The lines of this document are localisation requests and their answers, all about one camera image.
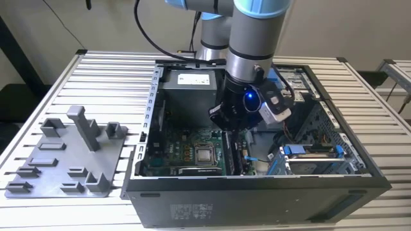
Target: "wire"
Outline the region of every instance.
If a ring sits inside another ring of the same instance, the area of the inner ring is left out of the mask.
[[[189,48],[188,50],[193,52],[193,36],[197,29],[199,20],[201,17],[201,12],[196,11],[192,22],[192,31],[191,31],[191,40],[189,40]]]
[[[387,102],[388,102],[388,99],[390,99],[390,96],[391,96],[391,94],[392,94],[392,91],[394,91],[395,87],[396,87],[396,83],[394,84],[394,87],[392,87],[392,89],[391,89],[391,92],[390,92],[390,94],[388,94],[388,96],[387,96],[387,99],[386,99]]]
[[[295,142],[294,142],[294,139],[291,138],[291,135],[290,135],[290,131],[288,131],[286,122],[283,122],[283,130],[284,130],[284,135],[286,135],[287,139],[290,140],[290,142],[291,142],[291,143],[295,143]]]
[[[283,83],[286,84],[286,89],[290,91],[291,99],[292,99],[292,101],[294,101],[294,99],[295,99],[295,93],[294,93],[292,87],[290,86],[290,83],[287,82],[287,80],[286,80],[284,77],[282,76],[282,74],[280,74],[280,72],[278,71],[278,68],[276,68],[276,66],[275,66],[274,63],[271,63],[271,68],[274,69],[275,74],[278,75],[278,77],[280,78],[280,80],[283,81]]]
[[[403,105],[400,106],[400,109],[399,109],[399,111],[398,111],[399,114],[403,112],[403,110],[404,110],[404,108],[406,108],[406,105],[407,105],[407,103],[403,103]]]
[[[59,15],[57,15],[57,13],[53,11],[53,9],[52,9],[52,7],[49,6],[49,4],[47,3],[47,1],[43,0],[43,2],[44,2],[45,5],[48,6],[48,8],[49,8],[51,12],[53,13],[53,15],[56,15],[56,17],[57,17],[57,19],[59,19],[59,21],[60,21],[60,23],[61,23],[64,29],[69,32],[69,34],[72,35],[72,37],[77,40],[77,42],[79,42],[80,46],[83,47],[83,49],[85,49],[83,43],[80,42],[80,40],[77,39],[77,37],[72,34],[72,32],[69,31],[69,29],[68,29],[67,26],[64,25],[64,23],[63,23],[63,21],[61,21]]]
[[[137,7],[139,7],[139,4],[140,4],[140,0],[136,0],[136,3],[135,3],[135,8],[133,8],[133,13],[135,13],[135,20],[136,20],[136,24],[137,24],[137,27],[140,29],[140,32],[144,36],[144,38],[147,39],[147,41],[149,42],[149,44],[163,53],[165,54],[167,56],[175,58],[175,59],[180,59],[180,60],[184,60],[184,61],[188,61],[188,62],[195,62],[195,63],[200,63],[200,64],[213,64],[213,63],[217,63],[217,64],[223,64],[221,62],[225,61],[224,59],[217,59],[217,60],[209,60],[209,61],[205,61],[205,60],[201,60],[201,59],[191,59],[191,58],[185,58],[183,56],[179,56],[179,55],[175,55],[175,54],[171,54],[168,51],[163,50],[157,45],[156,43],[151,40],[151,38],[148,37],[144,29],[143,29],[143,26],[141,26],[141,23],[140,23],[140,20],[139,20],[139,16],[137,16]]]
[[[258,159],[260,162],[264,162],[264,163],[270,163],[271,161],[267,161],[267,160],[260,160]]]

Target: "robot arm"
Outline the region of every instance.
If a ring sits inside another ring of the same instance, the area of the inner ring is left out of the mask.
[[[185,10],[207,12],[203,17],[200,59],[221,57],[228,48],[220,104],[209,110],[215,124],[229,131],[252,128],[263,119],[282,122],[292,99],[284,99],[267,80],[291,0],[165,0]],[[231,17],[231,30],[225,28]]]

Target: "open computer tower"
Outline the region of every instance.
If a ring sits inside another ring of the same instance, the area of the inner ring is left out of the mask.
[[[145,228],[336,222],[391,188],[310,67],[278,70],[292,114],[232,141],[208,118],[223,66],[156,61],[123,186]]]

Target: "gray plastic holder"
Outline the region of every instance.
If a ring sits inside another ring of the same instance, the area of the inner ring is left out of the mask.
[[[97,126],[81,106],[69,108],[68,117],[75,125],[45,120],[44,135],[5,187],[5,197],[108,196],[128,129],[116,122]],[[99,149],[91,151],[93,142]]]

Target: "aluminum slatted table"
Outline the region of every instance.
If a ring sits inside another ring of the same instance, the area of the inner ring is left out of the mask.
[[[143,230],[135,209],[120,200],[127,162],[139,140],[155,53],[88,51],[71,60],[44,100],[0,156],[0,228],[19,230]],[[348,63],[335,58],[275,57],[278,64],[310,65],[344,119],[392,189],[335,225],[195,228],[193,230],[411,230],[411,128]],[[69,123],[65,111],[84,105],[85,116],[104,125],[128,127],[113,186],[107,198],[7,199],[4,187],[15,177],[40,137],[49,116]]]
[[[411,61],[384,59],[378,71],[384,71],[407,93],[411,94]]]

